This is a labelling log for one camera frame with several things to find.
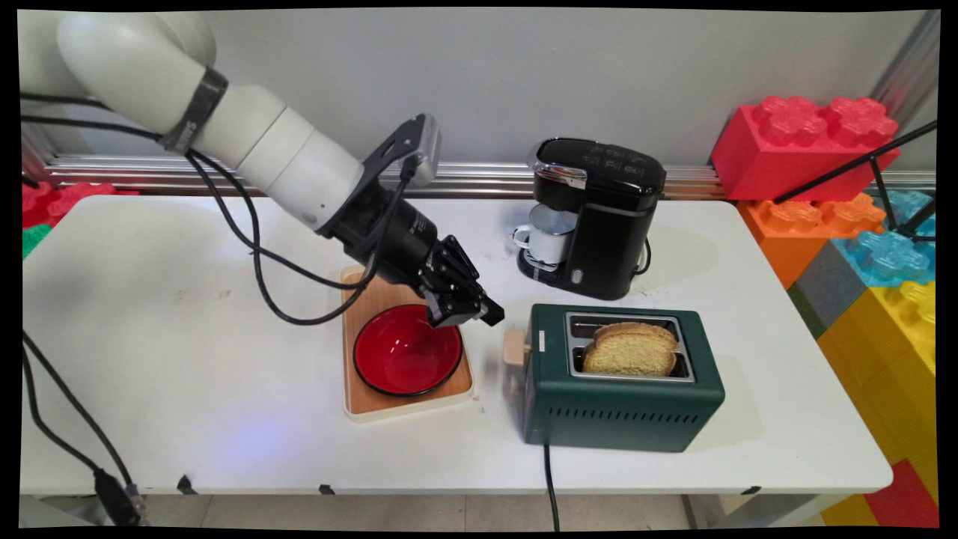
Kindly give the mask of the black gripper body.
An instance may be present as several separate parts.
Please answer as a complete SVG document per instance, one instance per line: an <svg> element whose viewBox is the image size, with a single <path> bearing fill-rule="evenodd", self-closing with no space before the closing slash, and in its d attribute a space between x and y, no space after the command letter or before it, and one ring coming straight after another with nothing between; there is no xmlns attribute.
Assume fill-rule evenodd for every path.
<svg viewBox="0 0 958 539"><path fill-rule="evenodd" d="M405 285L420 297L425 291L450 293L465 301L479 300L477 274L468 269L465 252L440 241L431 219L404 198L398 199L392 219L381 225L392 191L364 189L350 201L350 257L366 264L374 252L376 275L393 285Z"/></svg>

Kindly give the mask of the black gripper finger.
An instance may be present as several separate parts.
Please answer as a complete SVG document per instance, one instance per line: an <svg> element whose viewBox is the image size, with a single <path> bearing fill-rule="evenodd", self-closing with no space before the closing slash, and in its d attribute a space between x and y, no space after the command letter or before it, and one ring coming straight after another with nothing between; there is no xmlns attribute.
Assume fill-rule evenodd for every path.
<svg viewBox="0 0 958 539"><path fill-rule="evenodd" d="M449 325L458 326L470 320L479 320L489 326L495 326L505 320L505 310L486 295L486 291L475 281L466 281L464 285L454 285L451 291L452 304Z"/></svg>
<svg viewBox="0 0 958 539"><path fill-rule="evenodd" d="M481 313L481 301L468 293L425 291L427 322L434 328L458 326Z"/></svg>

